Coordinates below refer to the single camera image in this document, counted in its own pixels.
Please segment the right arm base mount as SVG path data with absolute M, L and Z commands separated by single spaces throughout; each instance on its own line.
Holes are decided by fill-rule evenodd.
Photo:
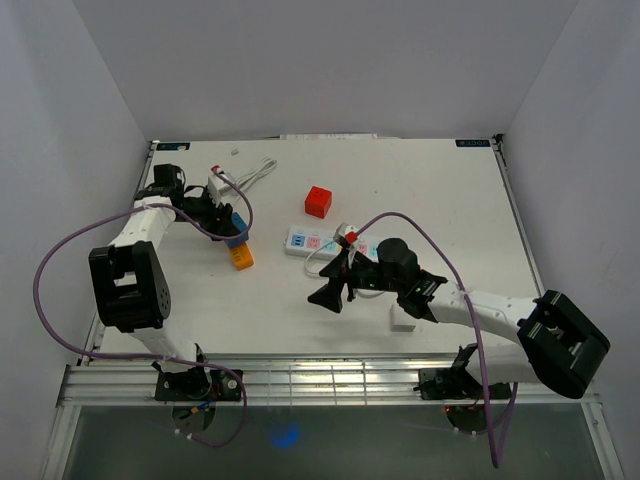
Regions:
M 484 391 L 466 367 L 477 351 L 477 344 L 460 347 L 452 365 L 447 368 L 423 368 L 418 371 L 418 383 L 413 387 L 422 400 L 483 400 Z

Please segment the orange power strip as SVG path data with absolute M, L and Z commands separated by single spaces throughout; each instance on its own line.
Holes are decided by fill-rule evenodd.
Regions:
M 246 243 L 229 249 L 232 263 L 237 271 L 246 270 L 254 265 L 254 258 Z

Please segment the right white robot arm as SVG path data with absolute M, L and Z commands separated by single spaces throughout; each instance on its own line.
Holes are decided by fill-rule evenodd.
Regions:
M 611 348 L 563 293 L 548 290 L 538 298 L 466 293 L 422 269 L 399 238 L 383 240 L 375 260 L 345 246 L 319 275 L 327 282 L 307 300 L 334 313 L 359 290 L 388 292 L 414 319 L 467 326 L 504 339 L 495 347 L 476 340 L 459 348 L 450 367 L 420 374 L 425 399 L 506 399 L 518 383 L 542 384 L 565 398 L 580 399 Z

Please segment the blue cube plug adapter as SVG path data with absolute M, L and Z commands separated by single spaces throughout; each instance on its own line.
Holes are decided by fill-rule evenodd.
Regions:
M 233 236 L 233 239 L 226 240 L 225 243 L 229 249 L 236 248 L 249 239 L 248 226 L 240 214 L 234 212 L 231 214 L 231 226 L 228 232 L 229 236 Z

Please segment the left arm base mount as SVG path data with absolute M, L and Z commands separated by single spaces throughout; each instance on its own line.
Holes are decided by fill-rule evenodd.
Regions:
M 158 374 L 154 399 L 161 402 L 240 401 L 243 372 L 192 367 L 184 372 Z

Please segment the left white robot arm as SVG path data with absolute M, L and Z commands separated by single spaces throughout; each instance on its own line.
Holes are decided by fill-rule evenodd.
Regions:
M 142 343 L 165 372 L 179 373 L 178 388 L 190 399 L 205 397 L 212 387 L 209 371 L 191 365 L 200 354 L 186 329 L 172 325 L 172 298 L 157 249 L 176 221 L 193 220 L 205 235 L 227 245 L 247 236 L 233 221 L 233 207 L 223 201 L 233 181 L 218 166 L 212 168 L 198 196 L 185 184 L 184 171 L 173 164 L 157 165 L 154 181 L 134 197 L 134 209 L 117 237 L 93 249 L 89 267 L 101 322 Z

